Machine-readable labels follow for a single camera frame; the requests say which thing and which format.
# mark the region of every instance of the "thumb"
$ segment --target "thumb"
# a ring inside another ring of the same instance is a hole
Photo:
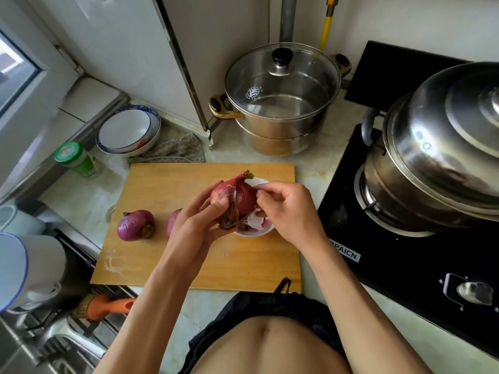
[[[270,194],[263,190],[257,191],[257,203],[271,220],[281,206],[280,202],[275,201]]]
[[[215,202],[208,207],[206,207],[203,211],[200,211],[192,218],[195,219],[198,223],[203,225],[207,225],[208,223],[214,221],[219,216],[221,216],[228,209],[228,198],[223,197],[218,202]]]

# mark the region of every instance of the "gray dishcloth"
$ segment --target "gray dishcloth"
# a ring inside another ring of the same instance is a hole
[[[203,146],[196,135],[161,141],[140,156],[129,157],[128,163],[205,163]]]

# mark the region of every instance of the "countertop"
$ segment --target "countertop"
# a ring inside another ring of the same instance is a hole
[[[309,188],[315,206],[320,202],[334,175],[353,128],[360,123],[365,107],[344,99],[344,91],[331,105],[324,127],[316,143],[293,157],[275,158],[261,155],[242,144],[241,132],[232,120],[224,121],[214,133],[213,150],[204,147],[207,162],[295,164],[296,182]],[[380,126],[381,117],[375,126]],[[174,138],[184,132],[172,125],[162,127],[164,138]],[[107,232],[106,213],[119,198],[128,173],[128,163],[110,157],[97,147],[91,150],[103,165],[101,175],[84,179],[68,171],[53,184],[40,201],[57,212],[97,247],[101,247]],[[300,257],[303,294],[324,303],[324,297],[308,263]],[[140,293],[140,287],[132,288]],[[499,372],[499,361],[467,342],[424,320],[412,311],[366,288],[369,294],[414,346],[435,373],[492,373]],[[166,350],[162,372],[178,371],[188,351],[187,342],[215,318],[226,302],[235,294],[231,291],[190,290]]]

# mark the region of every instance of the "wooden cutting board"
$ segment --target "wooden cutting board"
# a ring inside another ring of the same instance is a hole
[[[167,244],[166,221],[199,191],[249,169],[268,181],[294,182],[292,163],[135,163],[116,204],[91,283],[145,285]],[[116,227],[124,211],[146,209],[154,214],[151,239],[125,242]],[[284,278],[290,291],[301,293],[298,250],[276,230],[260,237],[230,234],[212,245],[195,289],[272,292]]]

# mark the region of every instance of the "fingernail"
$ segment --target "fingernail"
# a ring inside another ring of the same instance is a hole
[[[228,198],[223,197],[221,200],[219,200],[219,204],[225,206],[226,204],[228,204]]]

